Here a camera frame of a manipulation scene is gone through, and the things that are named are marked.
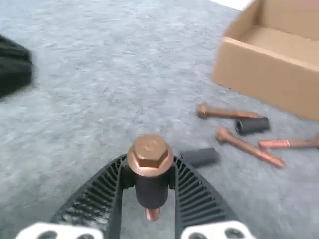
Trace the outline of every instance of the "open cardboard box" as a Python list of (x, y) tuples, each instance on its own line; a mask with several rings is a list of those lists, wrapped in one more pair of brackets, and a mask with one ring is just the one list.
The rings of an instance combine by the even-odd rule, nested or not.
[(255, 0), (231, 23), (213, 81), (319, 121), (319, 0)]

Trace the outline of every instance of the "black object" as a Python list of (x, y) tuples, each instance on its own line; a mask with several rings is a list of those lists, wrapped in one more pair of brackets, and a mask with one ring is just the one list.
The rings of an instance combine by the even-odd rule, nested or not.
[(239, 135), (248, 135), (269, 131), (270, 123), (267, 117), (238, 119), (236, 120), (235, 128)]
[(30, 84), (31, 81), (31, 52), (0, 35), (0, 97)]
[[(170, 189), (175, 190), (176, 239), (188, 226), (238, 220), (221, 195), (182, 159), (174, 158), (168, 177)], [(105, 239), (119, 239), (123, 190), (135, 183), (126, 155), (122, 155), (73, 194), (51, 221), (95, 227), (103, 232)]]
[(219, 154), (214, 148), (204, 148), (180, 153), (181, 158), (194, 168), (207, 166), (219, 161)]
[(135, 192), (144, 208), (160, 208), (168, 197), (169, 173), (157, 177), (142, 177), (135, 174)]

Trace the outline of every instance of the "gray carpet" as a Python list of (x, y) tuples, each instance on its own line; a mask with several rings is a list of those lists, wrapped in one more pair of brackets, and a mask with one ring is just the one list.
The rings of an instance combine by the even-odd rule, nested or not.
[[(319, 153), (276, 151), (277, 170), (214, 139), (229, 119), (201, 120), (198, 102), (267, 115), (272, 132), (313, 137), (319, 125), (212, 83), (222, 33), (238, 12), (207, 0), (1, 0), (0, 32), (34, 52), (33, 87), (0, 103), (0, 231), (48, 220), (142, 133), (175, 150), (216, 147), (200, 173), (259, 239), (319, 237)], [(122, 239), (174, 238), (174, 195), (156, 223), (124, 194)]]

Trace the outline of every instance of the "copper bolt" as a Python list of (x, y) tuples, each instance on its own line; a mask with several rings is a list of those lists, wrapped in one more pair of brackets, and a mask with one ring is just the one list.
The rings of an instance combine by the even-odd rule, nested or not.
[(156, 221), (160, 217), (160, 209), (145, 208), (145, 217), (150, 222)]
[(228, 143), (277, 168), (283, 168), (285, 166), (284, 161), (282, 161), (280, 158), (274, 157), (271, 154), (264, 152), (241, 139), (236, 138), (227, 128), (220, 128), (216, 134), (216, 139), (220, 143)]
[(261, 148), (319, 148), (319, 135), (313, 140), (270, 139), (258, 142)]
[(211, 107), (207, 103), (200, 103), (197, 107), (197, 115), (201, 118), (208, 116), (228, 117), (228, 118), (262, 118), (263, 116), (255, 112), (239, 111), (233, 109)]
[(158, 135), (138, 137), (128, 151), (128, 165), (144, 177), (156, 177), (167, 172), (173, 164), (174, 154), (166, 141)]

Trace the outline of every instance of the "black tool jaw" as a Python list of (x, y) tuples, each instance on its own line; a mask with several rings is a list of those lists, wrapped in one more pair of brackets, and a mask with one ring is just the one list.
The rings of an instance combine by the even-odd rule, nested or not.
[(126, 155), (102, 168), (56, 212), (51, 222), (100, 229), (105, 239), (119, 239)]
[(32, 81), (31, 52), (0, 35), (0, 98)]
[(175, 238), (188, 226), (238, 220), (222, 196), (196, 169), (175, 158)]
[[(56, 212), (51, 222), (100, 229), (120, 239), (123, 190), (134, 173), (122, 155), (95, 174)], [(192, 225), (238, 220), (221, 195), (188, 163), (175, 157), (169, 187), (175, 190), (175, 238)]]

